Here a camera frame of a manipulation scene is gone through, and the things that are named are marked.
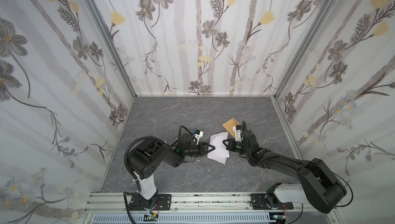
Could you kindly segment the white floral letter paper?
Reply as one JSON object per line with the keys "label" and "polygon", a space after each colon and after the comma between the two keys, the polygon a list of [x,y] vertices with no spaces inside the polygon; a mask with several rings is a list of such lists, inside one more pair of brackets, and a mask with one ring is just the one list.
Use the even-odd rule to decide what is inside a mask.
{"label": "white floral letter paper", "polygon": [[217,161],[221,164],[225,164],[227,158],[229,158],[229,151],[226,149],[226,146],[223,144],[223,141],[227,139],[228,139],[228,132],[213,134],[210,137],[209,144],[213,146],[215,149],[207,154],[207,158]]}

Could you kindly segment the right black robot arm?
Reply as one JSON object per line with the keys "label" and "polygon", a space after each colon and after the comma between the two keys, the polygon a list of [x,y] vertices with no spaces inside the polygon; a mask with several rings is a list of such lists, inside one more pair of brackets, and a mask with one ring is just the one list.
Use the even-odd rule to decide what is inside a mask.
{"label": "right black robot arm", "polygon": [[235,139],[223,141],[226,149],[245,156],[250,166],[271,169],[299,180],[298,184],[276,183],[266,191],[265,204],[277,208],[283,203],[310,204],[328,214],[346,196],[339,176],[320,159],[300,160],[260,147],[252,131],[240,125]]}

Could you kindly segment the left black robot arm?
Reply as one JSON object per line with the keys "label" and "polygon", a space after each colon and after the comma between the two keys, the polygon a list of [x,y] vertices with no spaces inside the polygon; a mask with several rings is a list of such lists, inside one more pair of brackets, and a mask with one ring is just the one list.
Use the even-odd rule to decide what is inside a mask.
{"label": "left black robot arm", "polygon": [[134,141],[126,149],[124,164],[138,188],[138,200],[133,201],[144,209],[152,209],[158,203],[158,189],[154,181],[154,172],[162,164],[174,168],[186,162],[186,158],[197,158],[215,151],[216,148],[199,142],[193,132],[178,135],[169,145],[165,141],[145,136]]}

